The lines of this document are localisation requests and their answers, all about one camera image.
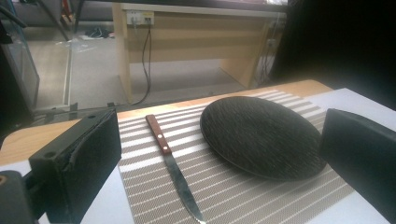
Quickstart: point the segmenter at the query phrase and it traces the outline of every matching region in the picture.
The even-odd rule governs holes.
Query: round black plate
[[[265,178],[305,179],[326,165],[318,154],[318,130],[294,111],[263,99],[213,102],[201,116],[201,131],[225,160]]]

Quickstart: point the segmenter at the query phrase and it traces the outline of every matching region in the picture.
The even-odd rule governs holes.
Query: placemat
[[[320,132],[326,111],[282,91],[251,95],[286,106]],[[200,130],[208,104],[155,114],[206,223],[305,223],[354,191],[329,165],[317,176],[276,182],[233,167]],[[120,172],[136,224],[196,223],[179,199],[145,118],[119,122]]]

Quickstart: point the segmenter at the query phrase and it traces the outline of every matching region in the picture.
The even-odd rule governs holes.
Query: knife handle
[[[172,154],[172,150],[168,146],[168,143],[166,142],[166,139],[163,136],[163,131],[161,130],[161,127],[158,124],[158,121],[155,118],[155,116],[146,115],[146,121],[148,122],[148,126],[150,127],[152,133],[154,134],[155,139],[157,139],[157,143],[160,146],[163,155]]]

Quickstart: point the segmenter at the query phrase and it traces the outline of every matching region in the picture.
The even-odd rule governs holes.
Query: knife
[[[183,202],[184,206],[187,208],[189,213],[201,224],[205,224],[204,216],[201,214],[197,203],[195,202],[194,196],[192,195],[189,185],[186,179],[181,173],[177,166],[176,160],[172,155],[172,150],[168,146],[165,137],[163,136],[163,131],[158,124],[154,115],[147,115],[146,121],[150,127],[152,133],[157,139],[157,143],[160,146],[161,152],[163,153],[163,160],[166,164],[169,174],[171,175],[172,181],[177,190],[177,194]]]

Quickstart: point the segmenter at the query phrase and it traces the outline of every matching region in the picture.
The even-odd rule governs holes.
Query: floor
[[[38,117],[67,113],[71,105],[84,112],[108,105],[128,105],[116,66],[115,39],[81,38],[95,27],[113,29],[112,22],[82,22],[76,34],[68,32],[70,41],[65,41],[54,28],[24,30],[40,76]],[[131,85],[137,102],[145,95],[147,81],[141,63],[131,66],[134,73]],[[219,68],[219,60],[151,63],[150,66],[150,93],[144,102],[130,109],[245,90]]]

